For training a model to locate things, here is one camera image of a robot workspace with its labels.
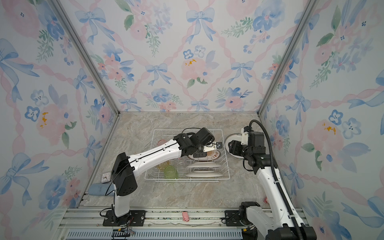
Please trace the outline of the white plate red text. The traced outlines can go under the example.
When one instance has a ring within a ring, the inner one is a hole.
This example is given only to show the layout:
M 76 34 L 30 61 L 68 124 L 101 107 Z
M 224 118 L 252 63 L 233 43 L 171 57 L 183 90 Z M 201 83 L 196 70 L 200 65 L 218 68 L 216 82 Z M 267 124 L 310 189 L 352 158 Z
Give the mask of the white plate red text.
M 236 140 L 236 141 L 240 141 L 241 142 L 241 139 L 242 139 L 242 134 L 232 134 L 232 135 L 229 135 L 225 139 L 225 149 L 227 151 L 229 151 L 229 142 L 231 142 L 232 140 Z

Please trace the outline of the green rimmed plate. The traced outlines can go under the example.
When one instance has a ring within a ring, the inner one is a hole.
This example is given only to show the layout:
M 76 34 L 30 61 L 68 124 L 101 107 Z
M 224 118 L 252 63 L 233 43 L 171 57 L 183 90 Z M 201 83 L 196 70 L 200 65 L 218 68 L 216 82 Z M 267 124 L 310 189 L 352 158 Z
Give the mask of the green rimmed plate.
M 234 158 L 237 158 L 237 159 L 241 159 L 241 160 L 243 160 L 244 159 L 244 157 L 242 157 L 242 156 L 237 156 L 237 155 L 234 155 L 234 154 L 232 154 L 232 153 L 230 153 L 230 152 L 228 152 L 227 150 L 226 150 L 226 152 L 230 155 L 230 156 L 232 156 L 232 157 L 234 157 Z

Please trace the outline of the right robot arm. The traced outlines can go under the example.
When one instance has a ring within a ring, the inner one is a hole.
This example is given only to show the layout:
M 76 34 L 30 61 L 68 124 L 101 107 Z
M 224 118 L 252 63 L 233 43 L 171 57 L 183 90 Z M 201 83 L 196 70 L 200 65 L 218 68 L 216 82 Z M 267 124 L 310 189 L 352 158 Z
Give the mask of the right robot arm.
M 267 150 L 261 132 L 233 134 L 225 140 L 226 151 L 250 166 L 266 193 L 272 212 L 269 217 L 259 204 L 243 202 L 240 218 L 254 225 L 266 240 L 315 240 L 313 227 L 299 216 L 284 187 L 271 150 Z

